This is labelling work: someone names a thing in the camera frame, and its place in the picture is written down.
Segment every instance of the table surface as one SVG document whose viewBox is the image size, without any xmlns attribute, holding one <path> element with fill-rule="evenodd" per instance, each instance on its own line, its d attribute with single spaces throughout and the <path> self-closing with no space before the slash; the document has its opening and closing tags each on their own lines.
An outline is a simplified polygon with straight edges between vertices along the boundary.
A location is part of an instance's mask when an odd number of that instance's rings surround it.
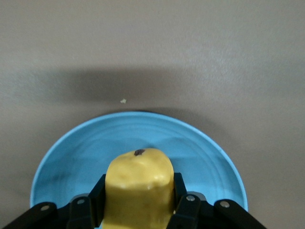
<svg viewBox="0 0 305 229">
<path fill-rule="evenodd" d="M 303 228 L 304 21 L 303 0 L 1 1 L 0 228 L 28 209 L 58 138 L 128 110 L 205 132 L 253 216 Z"/>
</svg>

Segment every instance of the black bracket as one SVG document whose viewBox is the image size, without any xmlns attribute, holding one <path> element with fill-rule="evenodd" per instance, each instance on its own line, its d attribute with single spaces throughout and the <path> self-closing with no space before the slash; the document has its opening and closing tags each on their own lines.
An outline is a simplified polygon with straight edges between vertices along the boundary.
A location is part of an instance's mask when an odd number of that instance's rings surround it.
<svg viewBox="0 0 305 229">
<path fill-rule="evenodd" d="M 105 177 L 88 196 L 57 209 L 54 203 L 35 205 L 3 229 L 94 229 L 104 217 Z M 181 173 L 174 174 L 175 214 L 167 229 L 266 229 L 236 202 L 222 199 L 214 206 L 188 194 Z"/>
</svg>

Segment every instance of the metal screw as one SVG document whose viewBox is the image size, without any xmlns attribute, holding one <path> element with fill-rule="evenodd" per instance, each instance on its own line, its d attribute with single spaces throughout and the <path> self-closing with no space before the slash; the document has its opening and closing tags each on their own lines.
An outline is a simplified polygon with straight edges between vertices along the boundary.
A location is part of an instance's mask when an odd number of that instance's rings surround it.
<svg viewBox="0 0 305 229">
<path fill-rule="evenodd" d="M 189 191 L 189 192 L 187 192 L 187 194 L 197 196 L 200 200 L 206 200 L 204 194 L 202 194 L 200 192 Z"/>
<path fill-rule="evenodd" d="M 186 197 L 186 199 L 187 199 L 188 201 L 194 201 L 194 200 L 195 200 L 195 197 L 194 197 L 194 196 L 191 196 L 191 195 L 188 195 L 188 196 Z"/>
<path fill-rule="evenodd" d="M 80 199 L 80 200 L 77 201 L 77 204 L 83 204 L 84 202 L 85 202 L 84 199 Z"/>
<path fill-rule="evenodd" d="M 230 207 L 230 204 L 227 201 L 223 200 L 223 201 L 220 202 L 220 206 L 224 207 L 224 208 L 228 208 L 228 207 Z"/>
<path fill-rule="evenodd" d="M 45 210 L 48 210 L 49 208 L 50 208 L 49 205 L 45 205 L 40 208 L 40 211 L 45 211 Z"/>
</svg>

